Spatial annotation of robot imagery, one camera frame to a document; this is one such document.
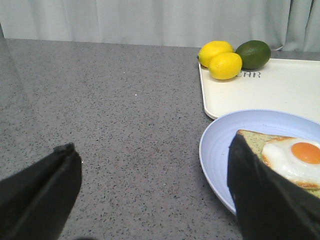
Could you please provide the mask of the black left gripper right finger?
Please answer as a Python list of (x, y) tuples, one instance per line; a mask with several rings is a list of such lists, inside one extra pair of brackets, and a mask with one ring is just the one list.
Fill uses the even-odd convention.
[(245, 240), (318, 240), (320, 200), (271, 170), (237, 134), (229, 147), (227, 186)]

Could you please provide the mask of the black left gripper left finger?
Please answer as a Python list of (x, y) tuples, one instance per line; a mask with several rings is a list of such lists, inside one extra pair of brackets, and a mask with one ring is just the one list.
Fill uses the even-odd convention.
[(73, 143), (0, 182), (0, 238), (57, 240), (82, 185)]

